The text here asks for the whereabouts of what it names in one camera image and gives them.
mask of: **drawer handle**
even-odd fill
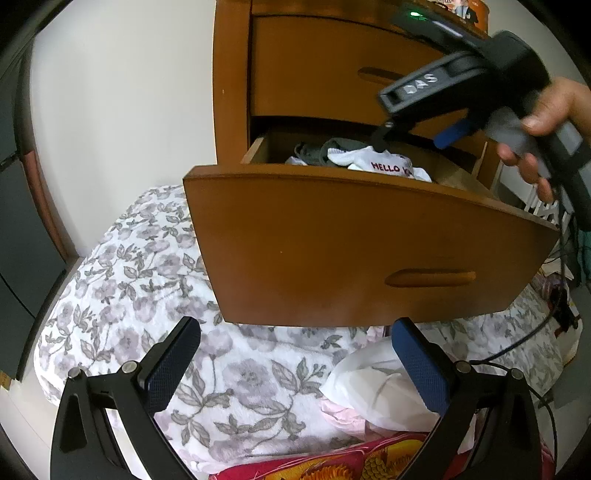
[[[400,80],[404,75],[389,70],[377,69],[375,67],[361,67],[357,70],[357,75],[368,82],[388,86],[396,80]]]
[[[436,270],[405,268],[389,275],[385,282],[390,287],[460,287],[476,280],[476,272],[465,270]]]

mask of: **red fabric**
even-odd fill
[[[423,433],[400,433],[389,439],[361,443],[315,456],[293,456],[237,465],[210,480],[391,480],[396,478],[427,438]],[[554,462],[542,445],[542,478],[554,478]],[[456,455],[443,480],[459,474],[470,452]]]

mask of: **drawer front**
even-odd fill
[[[336,168],[195,167],[184,180],[228,322],[387,325],[506,308],[556,228],[496,200]]]
[[[251,114],[309,116],[380,125],[376,97],[393,81],[441,58],[441,52],[390,31],[313,17],[254,17]],[[417,125],[427,138],[464,115],[453,112]],[[455,146],[474,153],[483,138]]]

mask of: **white plastic bag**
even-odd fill
[[[330,401],[352,408],[368,422],[387,430],[430,432],[439,419],[423,403],[390,338],[345,357],[320,391]],[[473,447],[474,426],[475,418],[459,453]]]

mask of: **white wall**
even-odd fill
[[[489,34],[509,30],[529,44],[544,62],[550,76],[584,83],[569,54],[548,28],[517,0],[485,0],[491,9]]]
[[[80,255],[141,192],[216,162],[214,10],[215,0],[73,0],[37,36],[35,142]]]

